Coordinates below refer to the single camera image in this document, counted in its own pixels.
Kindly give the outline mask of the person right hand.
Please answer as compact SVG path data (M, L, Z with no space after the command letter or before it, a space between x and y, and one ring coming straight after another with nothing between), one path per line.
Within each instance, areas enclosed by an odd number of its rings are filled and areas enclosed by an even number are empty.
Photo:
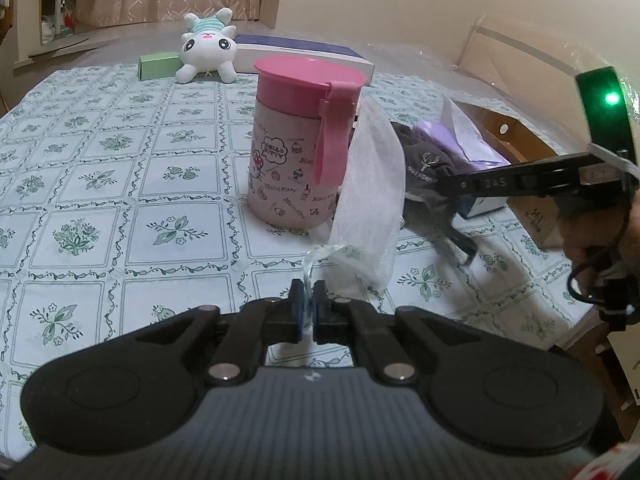
M576 268L587 260L587 248L606 246L623 226L623 209L590 211L576 216L559 216L558 227L563 240L563 252ZM639 193L634 196L629 223L618 243L618 252L627 270L639 275Z

